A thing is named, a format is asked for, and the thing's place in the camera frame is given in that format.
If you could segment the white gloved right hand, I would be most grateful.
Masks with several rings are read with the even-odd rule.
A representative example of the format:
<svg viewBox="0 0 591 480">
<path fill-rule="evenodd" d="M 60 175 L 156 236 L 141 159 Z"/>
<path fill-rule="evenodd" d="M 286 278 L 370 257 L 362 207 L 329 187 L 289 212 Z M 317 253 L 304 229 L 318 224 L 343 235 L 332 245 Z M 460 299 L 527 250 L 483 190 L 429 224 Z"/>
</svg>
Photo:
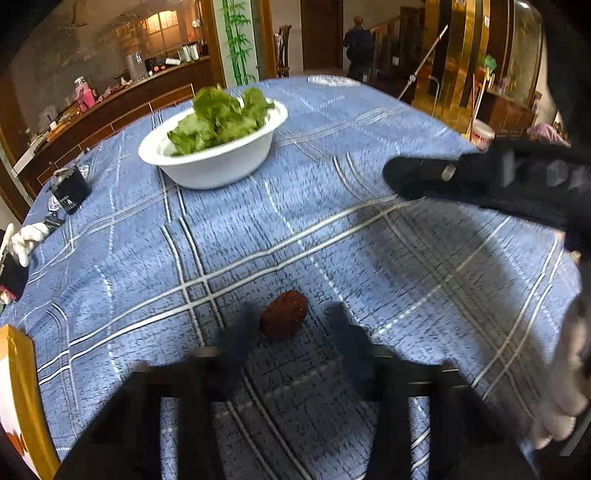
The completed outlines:
<svg viewBox="0 0 591 480">
<path fill-rule="evenodd" d="M 535 450 L 566 440 L 590 403 L 590 304 L 581 295 L 568 307 L 549 364 L 531 430 Z"/>
</svg>

